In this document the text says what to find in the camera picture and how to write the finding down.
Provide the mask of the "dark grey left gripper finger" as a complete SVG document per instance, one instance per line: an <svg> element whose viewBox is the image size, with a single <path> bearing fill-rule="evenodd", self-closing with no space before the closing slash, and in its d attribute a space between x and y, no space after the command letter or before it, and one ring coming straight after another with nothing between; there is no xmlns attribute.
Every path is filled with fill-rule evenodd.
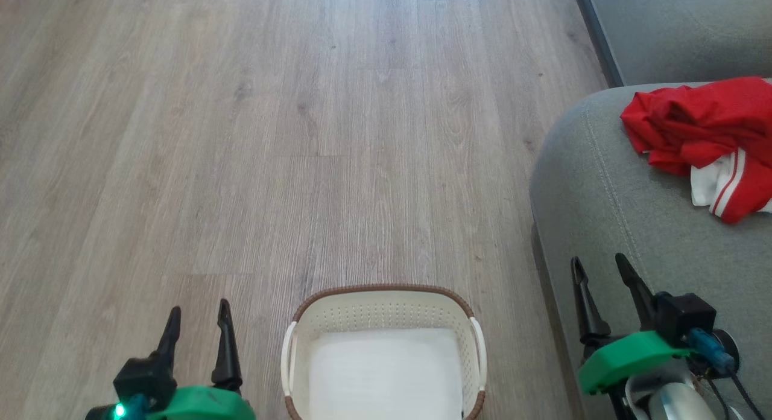
<svg viewBox="0 0 772 420"><path fill-rule="evenodd" d="M218 353L215 367L210 374L210 381L214 388L242 395L242 368L235 338L232 311L227 299L220 300L217 325L220 329L220 342L218 342Z"/></svg>
<svg viewBox="0 0 772 420"><path fill-rule="evenodd" d="M174 355L181 332L181 320L181 307L172 307L157 348L151 353L152 359L168 372L172 372L174 369Z"/></svg>

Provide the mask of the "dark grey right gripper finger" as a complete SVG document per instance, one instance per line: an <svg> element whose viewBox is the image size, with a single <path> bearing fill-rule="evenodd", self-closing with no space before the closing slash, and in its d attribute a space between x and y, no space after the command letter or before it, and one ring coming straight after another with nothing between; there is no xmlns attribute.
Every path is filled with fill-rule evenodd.
<svg viewBox="0 0 772 420"><path fill-rule="evenodd" d="M590 346L610 335L609 324L601 318L589 288L589 278L579 257L571 259L574 299L577 311L579 336L584 346Z"/></svg>
<svg viewBox="0 0 772 420"><path fill-rule="evenodd" d="M623 253L615 254L615 263L623 283L630 290L640 331L654 330L654 295Z"/></svg>

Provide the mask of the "grey sofa section dark base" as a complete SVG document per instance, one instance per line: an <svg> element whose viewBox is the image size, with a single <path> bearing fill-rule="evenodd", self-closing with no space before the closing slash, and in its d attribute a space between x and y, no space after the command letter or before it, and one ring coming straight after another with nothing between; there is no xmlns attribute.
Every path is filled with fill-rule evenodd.
<svg viewBox="0 0 772 420"><path fill-rule="evenodd" d="M772 0L577 0L612 87L772 77Z"/></svg>

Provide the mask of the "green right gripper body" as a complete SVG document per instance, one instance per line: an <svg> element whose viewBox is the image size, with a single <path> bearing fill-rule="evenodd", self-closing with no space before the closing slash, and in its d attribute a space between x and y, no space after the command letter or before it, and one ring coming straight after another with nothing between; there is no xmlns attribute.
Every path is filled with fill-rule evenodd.
<svg viewBox="0 0 772 420"><path fill-rule="evenodd" d="M695 349L679 348L666 342L657 332L636 332L596 349L577 372L583 393L607 393L632 376L645 374L673 358L688 357Z"/></svg>

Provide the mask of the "red and white garment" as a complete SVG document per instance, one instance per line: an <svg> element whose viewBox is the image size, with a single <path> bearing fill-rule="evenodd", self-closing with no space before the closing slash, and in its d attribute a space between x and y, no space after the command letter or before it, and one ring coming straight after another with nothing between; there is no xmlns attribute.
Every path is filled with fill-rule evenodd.
<svg viewBox="0 0 772 420"><path fill-rule="evenodd" d="M651 167L689 179L693 206L726 224L772 214L772 81L637 92L621 121Z"/></svg>

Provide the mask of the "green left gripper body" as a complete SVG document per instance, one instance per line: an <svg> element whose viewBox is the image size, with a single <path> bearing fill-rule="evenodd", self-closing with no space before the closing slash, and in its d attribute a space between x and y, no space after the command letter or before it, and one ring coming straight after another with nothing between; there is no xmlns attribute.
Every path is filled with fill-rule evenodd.
<svg viewBox="0 0 772 420"><path fill-rule="evenodd" d="M165 409L147 414L144 420L257 420L257 417L240 393L188 386L177 388Z"/></svg>

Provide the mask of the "grey fabric sofa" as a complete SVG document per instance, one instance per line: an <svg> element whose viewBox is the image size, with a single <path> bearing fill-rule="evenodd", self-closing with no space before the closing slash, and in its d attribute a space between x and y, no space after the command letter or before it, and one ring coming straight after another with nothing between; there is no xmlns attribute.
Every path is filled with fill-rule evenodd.
<svg viewBox="0 0 772 420"><path fill-rule="evenodd" d="M606 397L583 395L571 258L579 257L613 334L639 329L615 255L626 255L653 293L695 293L736 342L739 378L772 420L772 215L723 223L693 206L688 178L654 169L633 150L620 116L637 92L609 88L582 99L543 140L530 178L533 250L556 326L567 390L587 420L615 420Z"/></svg>

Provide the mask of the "cream laundry basket brown rim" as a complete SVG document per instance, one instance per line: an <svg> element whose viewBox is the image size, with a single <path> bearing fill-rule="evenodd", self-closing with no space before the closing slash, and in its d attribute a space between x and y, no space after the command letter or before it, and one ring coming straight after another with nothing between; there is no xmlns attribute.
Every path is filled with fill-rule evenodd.
<svg viewBox="0 0 772 420"><path fill-rule="evenodd" d="M291 420L479 420L486 341L446 288L366 284L312 294L282 341Z"/></svg>

